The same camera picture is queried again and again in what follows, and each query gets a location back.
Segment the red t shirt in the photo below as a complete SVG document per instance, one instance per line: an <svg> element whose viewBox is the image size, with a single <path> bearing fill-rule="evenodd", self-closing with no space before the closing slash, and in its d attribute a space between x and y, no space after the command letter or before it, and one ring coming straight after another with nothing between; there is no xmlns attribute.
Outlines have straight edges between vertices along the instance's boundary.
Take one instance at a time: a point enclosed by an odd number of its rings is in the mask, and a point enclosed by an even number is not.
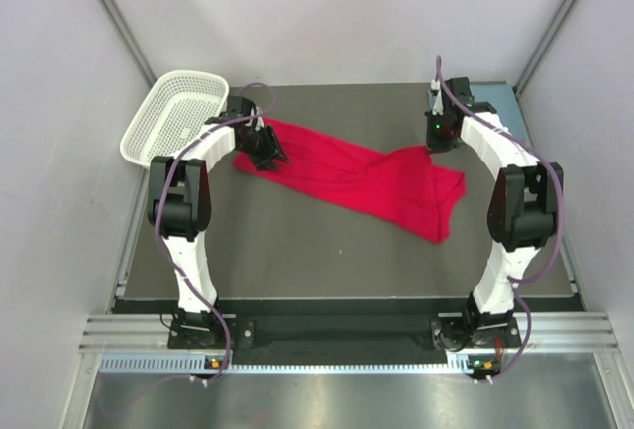
<svg viewBox="0 0 634 429"><path fill-rule="evenodd" d="M259 171L240 154L235 169L390 222L432 243L450 236L453 210L467 193L466 177L435 165L426 147L383 153L279 120L265 122L290 162Z"/></svg>

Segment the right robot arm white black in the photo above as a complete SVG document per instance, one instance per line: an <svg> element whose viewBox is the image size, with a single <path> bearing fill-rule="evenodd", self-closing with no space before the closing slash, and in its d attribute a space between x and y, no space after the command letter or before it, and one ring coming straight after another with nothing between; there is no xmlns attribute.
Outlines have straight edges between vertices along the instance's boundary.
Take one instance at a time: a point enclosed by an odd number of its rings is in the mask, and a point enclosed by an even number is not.
<svg viewBox="0 0 634 429"><path fill-rule="evenodd" d="M462 322L465 338L482 346L510 324L516 285L539 251L562 230L563 170L526 150L493 105L475 100L467 78L435 79L429 96L429 151L444 153L466 145L495 179L486 215L492 247Z"/></svg>

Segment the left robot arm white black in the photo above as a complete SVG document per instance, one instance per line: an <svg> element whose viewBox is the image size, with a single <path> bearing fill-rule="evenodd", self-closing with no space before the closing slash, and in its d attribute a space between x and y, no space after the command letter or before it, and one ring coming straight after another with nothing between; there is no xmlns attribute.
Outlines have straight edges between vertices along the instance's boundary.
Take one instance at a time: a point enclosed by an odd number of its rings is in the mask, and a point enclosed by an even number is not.
<svg viewBox="0 0 634 429"><path fill-rule="evenodd" d="M226 155L247 156L257 171L275 171L290 158L264 111L244 96L231 96L219 114L204 123L203 132L172 155L150 162L147 213L158 249L174 267L178 307L170 331L179 345L211 347L230 341L228 326L216 306L205 248L211 222L210 170Z"/></svg>

